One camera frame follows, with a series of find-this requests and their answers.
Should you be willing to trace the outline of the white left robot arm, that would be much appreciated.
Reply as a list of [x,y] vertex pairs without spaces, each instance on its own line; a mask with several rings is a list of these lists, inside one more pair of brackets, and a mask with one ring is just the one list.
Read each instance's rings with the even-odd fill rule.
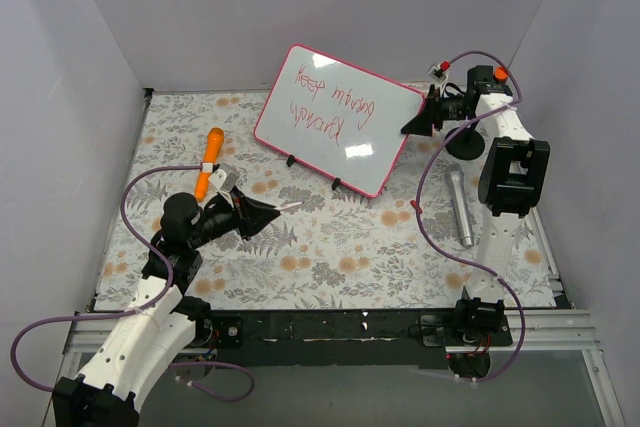
[[270,204],[238,188],[200,206],[189,193],[169,197],[161,228],[129,304],[91,360],[53,390],[59,426],[136,426],[155,383],[187,345],[208,343],[214,330],[209,303],[188,295],[201,265],[200,247],[228,234],[249,240],[280,216]]

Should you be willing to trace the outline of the red marker cap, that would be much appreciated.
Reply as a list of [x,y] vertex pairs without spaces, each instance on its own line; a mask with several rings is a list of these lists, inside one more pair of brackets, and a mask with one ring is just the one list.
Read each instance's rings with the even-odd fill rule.
[[411,200],[410,205],[416,212],[422,213],[422,208],[419,206],[419,204],[415,200]]

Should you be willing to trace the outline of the red whiteboard marker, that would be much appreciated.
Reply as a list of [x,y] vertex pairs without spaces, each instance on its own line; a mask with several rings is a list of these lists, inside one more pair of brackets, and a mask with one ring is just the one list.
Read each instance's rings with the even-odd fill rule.
[[274,207],[275,210],[279,211],[279,212],[285,212],[291,209],[295,209],[298,208],[300,206],[302,206],[304,204],[304,201],[296,201],[296,202],[290,202],[290,203],[286,203],[277,207]]

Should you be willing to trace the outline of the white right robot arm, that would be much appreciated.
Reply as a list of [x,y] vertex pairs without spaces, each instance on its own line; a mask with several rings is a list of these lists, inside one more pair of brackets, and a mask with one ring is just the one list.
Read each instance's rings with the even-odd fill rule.
[[503,67],[472,67],[466,89],[444,97],[430,87],[419,113],[401,129],[404,135],[431,136],[447,121],[460,127],[444,141],[459,160],[486,158],[477,187],[483,224],[475,271],[453,311],[454,336],[464,344],[498,334],[509,290],[504,275],[511,261],[517,230],[540,201],[550,158],[550,145],[523,126],[515,106],[521,96]]

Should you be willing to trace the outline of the pink framed whiteboard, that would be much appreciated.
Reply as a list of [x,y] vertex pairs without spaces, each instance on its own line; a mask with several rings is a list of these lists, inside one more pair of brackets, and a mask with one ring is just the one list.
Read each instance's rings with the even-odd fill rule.
[[259,114],[257,141],[341,185],[378,196],[423,94],[306,46],[290,47]]

